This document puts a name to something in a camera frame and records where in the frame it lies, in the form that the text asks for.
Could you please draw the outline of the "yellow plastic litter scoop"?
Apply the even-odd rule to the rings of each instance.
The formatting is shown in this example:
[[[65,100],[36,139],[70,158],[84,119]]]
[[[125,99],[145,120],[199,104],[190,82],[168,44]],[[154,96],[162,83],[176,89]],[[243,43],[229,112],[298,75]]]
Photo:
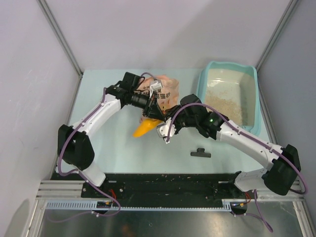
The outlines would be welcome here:
[[[140,125],[134,131],[133,137],[135,137],[135,138],[141,137],[144,134],[146,134],[147,132],[156,128],[161,123],[162,123],[162,120],[153,119],[153,118],[146,118],[140,123]]]

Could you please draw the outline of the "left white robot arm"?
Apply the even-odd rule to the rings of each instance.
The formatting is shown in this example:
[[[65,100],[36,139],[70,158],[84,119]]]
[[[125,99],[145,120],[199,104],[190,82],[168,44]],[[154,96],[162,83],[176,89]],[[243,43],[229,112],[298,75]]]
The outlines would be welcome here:
[[[125,73],[122,80],[103,89],[100,102],[80,121],[72,126],[62,125],[58,130],[58,172],[61,161],[74,167],[73,172],[82,174],[92,184],[92,192],[102,198],[108,194],[109,185],[104,182],[106,175],[94,162],[95,153],[90,138],[99,128],[125,105],[142,109],[143,116],[153,119],[154,126],[165,121],[164,113],[158,105],[158,90],[162,82],[153,78],[149,93],[139,90],[144,75]]]

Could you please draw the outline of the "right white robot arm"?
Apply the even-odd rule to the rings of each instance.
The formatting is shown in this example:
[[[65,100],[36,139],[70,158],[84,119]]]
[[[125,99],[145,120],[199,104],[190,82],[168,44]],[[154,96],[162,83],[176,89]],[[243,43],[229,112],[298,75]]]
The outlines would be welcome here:
[[[228,185],[233,198],[245,192],[268,188],[277,195],[285,196],[300,173],[298,151],[292,145],[282,147],[266,142],[236,125],[217,110],[201,103],[194,95],[188,95],[179,105],[166,111],[166,121],[157,128],[158,135],[166,143],[182,128],[196,128],[200,135],[231,145],[257,161],[262,168],[238,172]]]

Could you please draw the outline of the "black bag clip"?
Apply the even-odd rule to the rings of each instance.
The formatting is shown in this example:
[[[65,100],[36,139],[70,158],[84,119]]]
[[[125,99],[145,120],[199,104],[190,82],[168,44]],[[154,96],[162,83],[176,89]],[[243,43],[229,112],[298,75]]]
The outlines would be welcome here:
[[[190,152],[190,156],[199,158],[211,158],[211,153],[207,153],[205,148],[197,148],[196,151]]]

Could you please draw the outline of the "pink cat litter bag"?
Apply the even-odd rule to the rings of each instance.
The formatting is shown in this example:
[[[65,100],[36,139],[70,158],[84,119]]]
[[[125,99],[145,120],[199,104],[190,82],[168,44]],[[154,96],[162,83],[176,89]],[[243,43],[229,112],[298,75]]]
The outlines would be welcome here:
[[[179,98],[179,81],[169,78],[166,75],[155,76],[156,79],[161,81],[162,88],[157,91],[158,105],[165,113],[166,110],[178,104]],[[142,94],[149,95],[150,83],[154,81],[153,77],[147,77],[141,80],[137,90]]]

